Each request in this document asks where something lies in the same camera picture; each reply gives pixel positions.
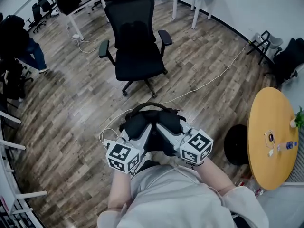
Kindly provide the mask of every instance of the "yellow table top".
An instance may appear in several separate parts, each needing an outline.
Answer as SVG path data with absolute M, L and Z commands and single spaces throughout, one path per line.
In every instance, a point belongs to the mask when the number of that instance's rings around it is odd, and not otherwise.
M 295 165 L 297 147 L 277 151 L 280 143 L 299 143 L 298 128 L 290 127 L 290 121 L 294 118 L 288 99 L 277 89 L 267 87 L 256 95 L 248 119 L 247 150 L 252 174 L 258 184 L 267 190 L 274 190 L 285 182 Z M 268 157 L 268 153 L 273 145 L 265 136 L 268 130 L 274 133 L 275 141 L 271 157 Z

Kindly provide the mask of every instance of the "wooden floor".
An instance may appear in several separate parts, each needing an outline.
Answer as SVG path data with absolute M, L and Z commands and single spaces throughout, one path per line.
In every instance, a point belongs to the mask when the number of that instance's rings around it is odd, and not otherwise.
M 194 12 L 185 5 L 178 4 L 177 18 L 172 20 L 172 6 L 167 0 L 155 4 L 153 28 L 159 48 L 159 29 L 167 30 L 173 40 L 163 58 L 169 73 L 151 79 L 156 99 L 144 82 L 133 83 L 123 97 L 125 82 L 116 80 L 114 66 L 98 57 L 98 48 L 91 54 L 80 52 L 68 38 L 62 15 L 49 19 L 46 27 L 32 35 L 41 45 L 50 71 L 32 74 L 35 80 L 28 82 L 26 99 L 15 113 L 22 125 L 13 141 L 27 149 L 15 155 L 14 166 L 23 192 L 48 192 L 30 200 L 47 228 L 96 227 L 98 215 L 106 208 L 112 173 L 98 135 L 113 117 L 140 103 L 166 102 L 196 89 L 224 71 L 246 45 L 202 13 L 196 29 L 191 29 Z M 109 39 L 115 54 L 113 31 L 102 9 L 75 17 L 86 40 L 98 47 Z M 94 48 L 85 42 L 81 47 Z M 243 52 L 222 77 L 166 104 L 180 109 L 189 124 L 214 139 L 212 160 L 234 180 L 247 166 L 229 164 L 223 151 L 225 134 L 235 124 L 247 124 L 255 95 L 274 83 L 270 76 L 263 76 L 267 68 L 259 66 L 258 59 L 257 53 L 246 56 Z M 117 130 L 123 117 L 112 128 Z M 114 139 L 111 131 L 105 137 Z M 155 157 L 162 163 L 172 161 L 159 154 Z

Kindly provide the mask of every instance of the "white cable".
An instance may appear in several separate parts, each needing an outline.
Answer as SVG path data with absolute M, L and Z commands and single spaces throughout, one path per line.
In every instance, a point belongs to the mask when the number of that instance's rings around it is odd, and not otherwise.
M 160 104 L 166 104 L 166 103 L 172 102 L 172 101 L 174 101 L 174 100 L 176 100 L 176 99 L 178 99 L 178 98 L 181 98 L 181 97 L 183 97 L 183 96 L 185 96 L 185 95 L 187 95 L 187 94 L 189 94 L 189 93 L 191 93 L 191 92 L 197 91 L 197 90 L 201 89 L 202 87 L 205 87 L 206 85 L 210 84 L 211 82 L 213 82 L 213 81 L 216 80 L 217 78 L 221 77 L 221 76 L 230 68 L 230 66 L 234 63 L 234 61 L 237 59 L 237 57 L 245 50 L 245 48 L 248 46 L 248 44 L 249 44 L 249 43 L 247 43 L 247 44 L 244 46 L 244 48 L 239 52 L 239 54 L 237 54 L 237 56 L 233 59 L 233 61 L 231 62 L 231 64 L 230 64 L 230 65 L 229 65 L 229 66 L 228 66 L 228 67 L 227 67 L 219 76 L 217 76 L 216 78 L 212 79 L 212 80 L 209 81 L 208 83 L 206 83 L 206 84 L 200 86 L 199 88 L 197 88 L 197 89 L 195 89 L 195 90 L 191 90 L 191 91 L 189 91 L 189 92 L 187 92 L 187 93 L 185 93 L 185 94 L 183 94 L 183 95 L 181 95 L 181 96 L 179 96 L 179 97 L 174 98 L 173 100 L 170 100 L 170 101 L 167 101 L 167 102 L 164 102 L 164 103 L 160 103 Z M 120 117 L 122 114 L 124 114 L 124 113 L 126 113 L 126 112 L 128 112 L 128 111 L 131 111 L 131 110 L 134 110 L 134 108 L 133 108 L 133 109 L 126 110 L 126 111 L 124 111 L 123 113 L 121 113 L 121 114 L 119 114 L 118 116 L 116 116 L 115 118 L 113 118 L 113 119 L 108 123 L 108 125 L 100 132 L 100 134 L 99 134 L 99 141 L 100 141 L 102 144 L 104 144 L 104 132 L 105 132 L 105 130 L 112 130 L 112 131 L 114 131 L 112 128 L 107 128 L 107 127 L 108 127 L 116 118 Z
M 181 97 L 183 97 L 183 96 L 185 96 L 185 95 L 187 95 L 187 94 L 189 94 L 189 93 L 191 93 L 191 92 L 194 92 L 194 91 L 197 91 L 197 90 L 199 90 L 199 89 L 201 89 L 202 87 L 205 87 L 205 86 L 207 86 L 208 84 L 210 84 L 211 82 L 213 82 L 214 80 L 216 80 L 217 78 L 219 78 L 219 77 L 221 77 L 222 75 L 223 75 L 223 73 L 225 73 L 229 68 L 230 68 L 230 66 L 234 63 L 234 61 L 237 59 L 237 57 L 242 53 L 242 51 L 244 51 L 245 50 L 245 48 L 246 48 L 246 46 L 248 45 L 249 43 L 247 43 L 246 45 L 245 45 L 245 47 L 239 52 L 239 54 L 237 54 L 237 56 L 233 59 L 233 61 L 232 61 L 232 63 L 219 75 L 219 76 L 217 76 L 216 78 L 214 78 L 214 79 L 212 79 L 211 81 L 209 81 L 208 83 L 206 83 L 206 84 L 204 84 L 204 85 L 202 85 L 201 87 L 198 87 L 197 89 L 194 89 L 194 90 L 191 90 L 191 91 L 189 91 L 189 92 L 187 92 L 187 93 L 185 93 L 185 94 L 183 94 L 183 95 L 181 95 L 181 96 L 178 96 L 178 97 L 176 97 L 176 98 L 174 98 L 173 100 L 170 100 L 170 101 L 167 101 L 167 102 L 163 102 L 163 103 L 160 103 L 160 104 L 167 104 L 167 103 L 170 103 L 170 102 L 172 102 L 172 101 L 175 101 L 176 99 L 178 99 L 178 98 L 181 98 Z
M 79 50 L 80 50 L 80 51 L 82 51 L 82 52 L 84 52 L 84 53 L 89 54 L 89 53 L 94 52 L 94 51 L 95 51 L 95 49 L 96 49 L 96 44 L 95 44 L 95 42 L 83 40 L 83 41 L 81 41 L 81 42 L 88 42 L 88 43 L 93 43 L 93 44 L 94 44 L 94 49 L 93 49 L 92 51 L 89 51 L 89 52 L 87 52 L 87 51 L 83 51 L 83 50 L 80 48 L 79 41 L 78 41 L 77 39 L 75 39 L 75 38 L 70 37 L 70 33 L 69 33 L 68 29 L 67 29 L 67 36 L 68 36 L 70 39 L 77 41 L 77 43 L 78 43 L 78 47 L 79 47 Z

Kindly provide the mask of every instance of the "chair seat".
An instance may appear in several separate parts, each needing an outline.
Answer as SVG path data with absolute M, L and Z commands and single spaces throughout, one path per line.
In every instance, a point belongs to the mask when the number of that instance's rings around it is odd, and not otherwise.
M 157 76 L 165 67 L 157 45 L 116 52 L 116 78 L 120 81 L 137 81 Z

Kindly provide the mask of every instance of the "black jacket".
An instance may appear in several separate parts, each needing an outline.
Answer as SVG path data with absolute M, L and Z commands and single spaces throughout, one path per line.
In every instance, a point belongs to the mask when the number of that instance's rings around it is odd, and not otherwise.
M 8 15 L 0 23 L 0 56 L 18 57 L 25 50 L 29 34 L 23 28 L 24 20 L 16 15 Z

